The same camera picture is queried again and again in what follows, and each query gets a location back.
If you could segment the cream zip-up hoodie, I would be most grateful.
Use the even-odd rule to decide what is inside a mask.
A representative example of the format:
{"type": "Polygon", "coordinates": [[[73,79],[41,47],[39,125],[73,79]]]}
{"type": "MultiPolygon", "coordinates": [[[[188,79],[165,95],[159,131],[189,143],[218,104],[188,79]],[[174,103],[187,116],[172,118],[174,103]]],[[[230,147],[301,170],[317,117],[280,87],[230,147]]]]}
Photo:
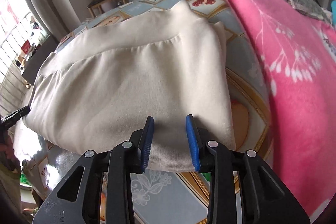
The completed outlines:
{"type": "Polygon", "coordinates": [[[185,1],[95,27],[51,53],[38,71],[24,118],[68,151],[112,150],[154,118],[149,169],[193,170],[192,114],[210,138],[235,149],[226,77],[226,30],[185,1]]]}

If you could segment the dark grey low cabinet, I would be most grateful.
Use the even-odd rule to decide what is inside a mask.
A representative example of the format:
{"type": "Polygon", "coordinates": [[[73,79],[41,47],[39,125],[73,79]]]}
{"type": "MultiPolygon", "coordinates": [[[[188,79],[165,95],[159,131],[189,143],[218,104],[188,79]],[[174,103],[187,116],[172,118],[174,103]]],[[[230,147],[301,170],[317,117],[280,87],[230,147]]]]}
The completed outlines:
{"type": "Polygon", "coordinates": [[[57,45],[58,41],[56,38],[53,35],[48,36],[41,47],[26,62],[25,68],[23,69],[21,75],[30,85],[34,84],[40,67],[50,55],[50,53],[56,50],[57,45]]]}

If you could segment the pink floral fleece blanket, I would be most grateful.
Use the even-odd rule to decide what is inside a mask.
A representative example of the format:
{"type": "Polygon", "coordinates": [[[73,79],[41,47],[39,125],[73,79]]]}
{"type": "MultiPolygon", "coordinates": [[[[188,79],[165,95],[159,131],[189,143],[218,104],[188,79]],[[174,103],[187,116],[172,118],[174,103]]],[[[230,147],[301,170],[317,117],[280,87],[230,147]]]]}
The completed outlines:
{"type": "Polygon", "coordinates": [[[273,168],[312,221],[335,195],[335,29],[285,0],[227,0],[270,90],[273,168]]]}

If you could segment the grey green patterned pillow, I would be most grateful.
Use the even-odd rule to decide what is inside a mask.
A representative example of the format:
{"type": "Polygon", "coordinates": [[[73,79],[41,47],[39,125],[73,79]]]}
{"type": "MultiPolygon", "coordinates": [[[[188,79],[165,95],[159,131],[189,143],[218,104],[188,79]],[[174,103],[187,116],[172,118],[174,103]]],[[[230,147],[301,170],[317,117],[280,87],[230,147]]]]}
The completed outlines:
{"type": "Polygon", "coordinates": [[[314,0],[285,0],[285,1],[301,14],[311,17],[313,19],[321,20],[325,23],[332,25],[332,21],[316,1],[314,0]]]}

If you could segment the blue plush toy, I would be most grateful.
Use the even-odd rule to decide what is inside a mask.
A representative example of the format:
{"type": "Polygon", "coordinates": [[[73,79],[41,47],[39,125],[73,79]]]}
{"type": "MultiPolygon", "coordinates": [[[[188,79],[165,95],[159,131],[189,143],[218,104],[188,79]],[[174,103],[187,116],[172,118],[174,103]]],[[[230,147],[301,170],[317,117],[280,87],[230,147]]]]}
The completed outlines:
{"type": "Polygon", "coordinates": [[[332,12],[333,26],[336,26],[336,0],[333,0],[330,6],[331,6],[331,12],[332,12]]]}

